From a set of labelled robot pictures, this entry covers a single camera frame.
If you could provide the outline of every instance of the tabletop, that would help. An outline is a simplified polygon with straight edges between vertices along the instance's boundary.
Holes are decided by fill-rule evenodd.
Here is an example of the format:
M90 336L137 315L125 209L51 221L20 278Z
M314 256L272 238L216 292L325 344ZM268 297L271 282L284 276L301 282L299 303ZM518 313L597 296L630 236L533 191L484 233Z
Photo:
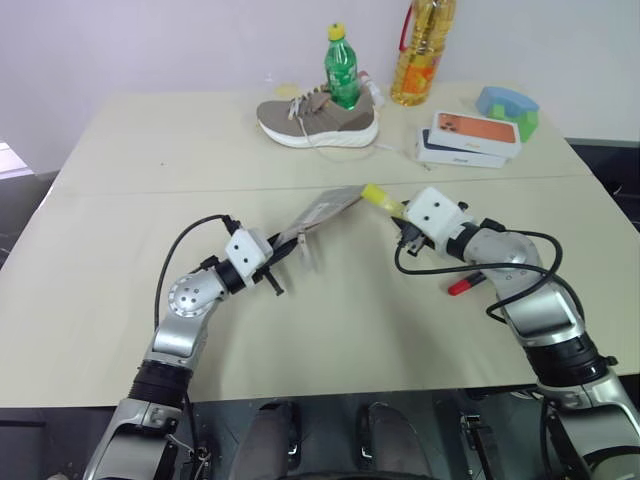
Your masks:
M406 199L426 185L387 189ZM565 250L560 274L584 303L590 335L603 354L617 356L618 373L640 371L639 237L595 178L435 186L469 203L477 219L556 236ZM0 271L0 406L115 404L151 339L155 282L178 232L201 216L230 213L273 233L323 190L54 189ZM219 225L193 232L176 252L168 283L221 253L227 238ZM193 400L534 382L510 330L484 315L495 298L488 282L450 297L446 287L460 277L403 276L393 266L396 241L389 218L365 202L310 234L315 270L296 252L274 268L285 295L259 284L215 312ZM538 245L549 265L552 251ZM457 263L433 252L404 262Z
M73 194L210 192L589 175L541 106L540 124L501 169L415 162L417 130L436 110L478 115L482 85L436 83L423 105L391 101L376 143L396 149L284 148L259 128L261 91L129 94L109 101L67 160L54 190Z

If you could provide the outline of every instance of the white box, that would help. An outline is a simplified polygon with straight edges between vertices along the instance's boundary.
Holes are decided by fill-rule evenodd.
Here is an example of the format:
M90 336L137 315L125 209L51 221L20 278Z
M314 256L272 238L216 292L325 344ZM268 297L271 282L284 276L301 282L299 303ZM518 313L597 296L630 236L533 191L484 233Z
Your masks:
M459 148L442 147L429 143L429 129L418 129L416 158L419 162L445 163L466 167L500 168L507 161L504 157L469 152Z
M473 135L460 133L465 131L476 133ZM492 135L508 138L508 140L489 138ZM433 116L429 143L506 158L515 157L522 149L520 132L515 123L442 110L437 111Z

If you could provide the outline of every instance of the bottle cap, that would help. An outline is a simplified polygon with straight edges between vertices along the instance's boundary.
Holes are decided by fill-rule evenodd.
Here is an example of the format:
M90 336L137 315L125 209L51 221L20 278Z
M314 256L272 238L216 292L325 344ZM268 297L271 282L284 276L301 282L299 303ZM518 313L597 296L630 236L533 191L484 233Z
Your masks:
M342 23L334 23L329 26L329 40L335 42L336 40L340 40L344 38L344 24Z

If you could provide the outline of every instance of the green soda bottle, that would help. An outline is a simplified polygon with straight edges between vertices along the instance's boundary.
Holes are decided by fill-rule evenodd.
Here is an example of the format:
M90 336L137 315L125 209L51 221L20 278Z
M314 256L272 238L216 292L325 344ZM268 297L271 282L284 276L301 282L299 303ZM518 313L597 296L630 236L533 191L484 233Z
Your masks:
M329 27L329 51L324 57L331 100L351 110L360 96L356 52L344 38L344 25L334 23Z

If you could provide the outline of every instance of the beige sneaker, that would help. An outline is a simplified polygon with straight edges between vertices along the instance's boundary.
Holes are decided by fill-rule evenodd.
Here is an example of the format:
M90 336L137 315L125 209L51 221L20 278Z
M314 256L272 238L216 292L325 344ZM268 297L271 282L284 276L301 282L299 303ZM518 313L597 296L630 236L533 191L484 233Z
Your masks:
M258 123L273 140L294 148L365 147L378 134L378 119L367 87L351 109L331 100L331 94L317 88L291 101L261 103Z

